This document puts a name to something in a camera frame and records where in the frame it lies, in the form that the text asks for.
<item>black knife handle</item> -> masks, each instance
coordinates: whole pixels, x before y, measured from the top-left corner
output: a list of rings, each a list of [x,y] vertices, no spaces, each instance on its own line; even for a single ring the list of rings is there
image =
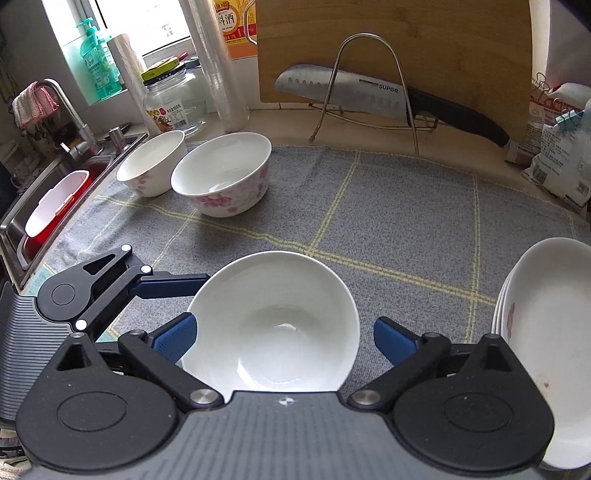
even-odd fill
[[[467,106],[458,105],[412,87],[408,87],[408,99],[415,116],[419,112],[429,113],[458,130],[488,138],[499,147],[509,143],[507,132],[486,115]]]

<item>gray tablecloth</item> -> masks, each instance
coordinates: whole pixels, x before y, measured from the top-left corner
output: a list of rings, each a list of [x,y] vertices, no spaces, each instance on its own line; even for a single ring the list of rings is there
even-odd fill
[[[269,172],[265,197],[227,219],[201,215],[173,191],[143,199],[113,181],[63,235],[37,283],[125,243],[156,270],[179,274],[213,274],[258,251],[305,253],[341,276],[359,309],[361,345],[346,395],[390,367],[372,340],[378,316],[476,341],[527,248],[551,236],[589,239],[588,224],[560,207],[415,158],[274,147]],[[189,301],[136,299],[107,337],[149,331]]]

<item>white plate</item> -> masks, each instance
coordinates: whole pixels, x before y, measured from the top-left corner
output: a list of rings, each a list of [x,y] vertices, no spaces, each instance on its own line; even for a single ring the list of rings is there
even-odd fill
[[[503,311],[503,300],[505,300],[505,292],[507,290],[507,284],[509,283],[511,275],[513,275],[513,270],[511,270],[507,277],[505,277],[505,281],[503,282],[501,290],[499,291],[499,296],[496,299],[495,312],[492,315],[491,333],[500,333],[497,330],[501,325],[499,320],[501,318],[501,313]]]
[[[531,247],[509,279],[501,334],[554,414],[544,462],[591,462],[591,248],[569,238]]]

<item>barcode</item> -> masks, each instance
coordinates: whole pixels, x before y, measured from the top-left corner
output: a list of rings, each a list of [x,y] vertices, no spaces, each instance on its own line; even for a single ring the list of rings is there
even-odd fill
[[[587,187],[582,181],[579,181],[577,184],[577,192],[579,192],[583,197],[586,197],[589,193],[589,187]]]
[[[544,181],[546,180],[546,177],[548,176],[548,174],[544,170],[539,168],[538,165],[534,165],[534,169],[531,172],[531,175],[533,176],[533,178],[536,182],[541,183],[541,184],[544,183]]]

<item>kitchen knife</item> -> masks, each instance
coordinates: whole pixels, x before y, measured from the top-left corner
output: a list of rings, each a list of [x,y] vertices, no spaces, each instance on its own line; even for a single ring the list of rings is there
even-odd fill
[[[331,72],[332,69],[318,65],[294,65],[279,75],[275,90],[324,102]],[[500,147],[509,142],[509,135],[482,113],[412,87],[407,88],[413,115],[426,113],[459,130],[488,138]],[[329,103],[410,124],[402,86],[373,77],[338,70]]]

